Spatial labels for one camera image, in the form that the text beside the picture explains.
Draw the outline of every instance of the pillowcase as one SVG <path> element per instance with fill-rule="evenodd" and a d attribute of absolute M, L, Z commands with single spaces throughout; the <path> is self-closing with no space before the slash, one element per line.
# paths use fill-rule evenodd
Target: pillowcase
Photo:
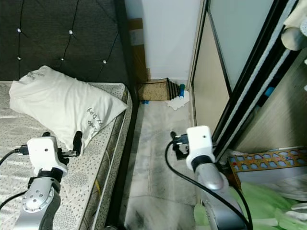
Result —
<path fill-rule="evenodd" d="M 83 134 L 83 150 L 103 127 L 127 108 L 109 93 L 48 66 L 13 81 L 10 97 L 12 110 L 35 118 L 54 132 L 69 150 L 73 148 L 76 131 Z"/>

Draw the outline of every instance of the tiled floor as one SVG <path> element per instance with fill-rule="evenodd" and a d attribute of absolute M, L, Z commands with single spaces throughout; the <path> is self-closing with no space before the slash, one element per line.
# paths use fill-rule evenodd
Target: tiled floor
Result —
<path fill-rule="evenodd" d="M 127 230 L 194 228 L 195 188 L 173 174 L 164 159 L 170 132 L 183 134 L 189 126 L 188 103 L 176 111 L 164 102 L 140 104 L 119 217 Z M 169 159 L 193 177 L 173 151 Z"/>

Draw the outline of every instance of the dark gray headboard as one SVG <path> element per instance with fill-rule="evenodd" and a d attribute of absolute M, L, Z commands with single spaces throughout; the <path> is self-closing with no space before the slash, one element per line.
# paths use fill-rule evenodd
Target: dark gray headboard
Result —
<path fill-rule="evenodd" d="M 1 0 L 0 81 L 42 65 L 134 92 L 124 0 Z"/>

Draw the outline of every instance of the mattress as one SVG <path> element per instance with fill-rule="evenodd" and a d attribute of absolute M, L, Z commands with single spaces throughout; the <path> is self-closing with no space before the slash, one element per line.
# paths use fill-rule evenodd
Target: mattress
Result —
<path fill-rule="evenodd" d="M 54 230 L 98 230 L 106 221 L 130 124 L 132 101 L 121 83 L 91 84 L 121 99 L 128 109 L 90 141 L 82 156 L 70 158 L 68 174 L 61 182 L 61 205 L 54 217 Z M 9 108 L 10 86 L 11 82 L 0 81 L 0 158 L 48 131 L 33 118 Z M 63 143 L 58 142 L 58 146 L 65 150 Z M 28 156 L 10 156 L 0 166 L 0 202 L 25 191 L 31 176 L 34 173 Z M 20 210 L 20 197 L 5 205 L 0 212 L 0 229 L 13 229 Z"/>

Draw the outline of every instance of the white towel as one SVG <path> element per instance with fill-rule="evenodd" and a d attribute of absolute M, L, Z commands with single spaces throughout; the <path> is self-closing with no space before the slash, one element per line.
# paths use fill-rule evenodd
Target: white towel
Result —
<path fill-rule="evenodd" d="M 283 23 L 283 45 L 290 50 L 300 50 L 307 47 L 307 0 L 300 0 Z"/>

